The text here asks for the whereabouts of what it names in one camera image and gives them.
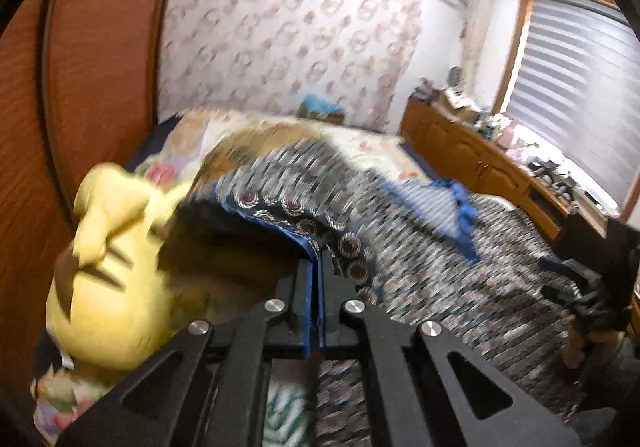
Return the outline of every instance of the wallpaper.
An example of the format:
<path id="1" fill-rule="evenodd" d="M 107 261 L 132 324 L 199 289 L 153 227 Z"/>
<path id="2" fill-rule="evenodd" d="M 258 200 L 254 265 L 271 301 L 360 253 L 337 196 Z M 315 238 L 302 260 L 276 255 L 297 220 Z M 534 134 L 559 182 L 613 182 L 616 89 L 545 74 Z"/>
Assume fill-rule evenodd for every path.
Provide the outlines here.
<path id="1" fill-rule="evenodd" d="M 294 114 L 306 93 L 381 130 L 421 32 L 420 0 L 168 0 L 159 115 Z"/>

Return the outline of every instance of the yellow stuffed animal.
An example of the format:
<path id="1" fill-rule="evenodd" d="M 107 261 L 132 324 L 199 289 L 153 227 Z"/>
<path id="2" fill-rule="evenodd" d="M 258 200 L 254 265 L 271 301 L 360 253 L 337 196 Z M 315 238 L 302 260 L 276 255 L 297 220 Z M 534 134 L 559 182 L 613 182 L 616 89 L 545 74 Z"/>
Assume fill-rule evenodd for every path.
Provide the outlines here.
<path id="1" fill-rule="evenodd" d="M 47 298 L 53 337 L 73 357 L 134 369 L 170 337 L 172 295 L 158 270 L 164 225 L 189 191 L 165 191 L 115 164 L 85 176 L 75 240 L 56 262 Z"/>

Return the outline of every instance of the metal bolt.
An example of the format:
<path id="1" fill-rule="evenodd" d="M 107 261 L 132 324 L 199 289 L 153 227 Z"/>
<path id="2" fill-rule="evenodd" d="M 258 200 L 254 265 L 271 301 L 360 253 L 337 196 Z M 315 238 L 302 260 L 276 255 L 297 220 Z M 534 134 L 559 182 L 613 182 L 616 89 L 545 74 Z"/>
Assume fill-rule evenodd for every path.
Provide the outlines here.
<path id="1" fill-rule="evenodd" d="M 264 308 L 271 313 L 279 313 L 284 310 L 284 301 L 280 299 L 269 299 L 266 303 L 264 303 Z"/>
<path id="2" fill-rule="evenodd" d="M 442 326 L 436 321 L 425 321 L 420 325 L 420 331 L 429 337 L 437 337 L 442 332 Z"/>
<path id="3" fill-rule="evenodd" d="M 344 309 L 349 313 L 362 313 L 364 312 L 364 302 L 359 299 L 351 299 L 344 303 Z"/>
<path id="4" fill-rule="evenodd" d="M 209 323 L 207 321 L 197 320 L 189 324 L 189 332 L 191 335 L 204 335 L 209 331 Z"/>

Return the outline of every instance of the gray patterned blanket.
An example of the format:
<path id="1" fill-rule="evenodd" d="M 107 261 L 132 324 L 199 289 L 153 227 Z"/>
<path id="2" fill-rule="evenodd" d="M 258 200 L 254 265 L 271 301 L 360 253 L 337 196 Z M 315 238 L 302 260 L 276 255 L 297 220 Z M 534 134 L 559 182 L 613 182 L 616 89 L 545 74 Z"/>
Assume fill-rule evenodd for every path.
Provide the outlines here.
<path id="1" fill-rule="evenodd" d="M 399 321 L 441 322 L 560 416 L 579 402 L 559 358 L 569 315 L 540 295 L 543 284 L 566 286 L 537 266 L 550 249 L 520 211 L 471 197 L 480 257 L 472 265 L 401 204 L 384 178 L 351 169 L 324 141 L 245 153 L 222 178 L 207 172 L 213 162 L 202 166 L 185 210 L 214 227 L 224 214 L 267 223 L 311 256 L 329 247 L 366 302 Z M 367 442 L 355 363 L 322 363 L 316 414 L 321 445 Z"/>

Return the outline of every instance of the window blind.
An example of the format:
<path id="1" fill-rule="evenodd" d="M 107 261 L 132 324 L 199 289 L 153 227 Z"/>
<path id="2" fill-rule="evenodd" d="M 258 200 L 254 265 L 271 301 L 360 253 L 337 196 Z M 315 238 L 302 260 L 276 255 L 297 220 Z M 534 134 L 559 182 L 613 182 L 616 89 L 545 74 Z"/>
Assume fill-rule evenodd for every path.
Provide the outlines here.
<path id="1" fill-rule="evenodd" d="M 540 135 L 619 205 L 640 164 L 640 43 L 617 10 L 532 0 L 505 114 Z"/>

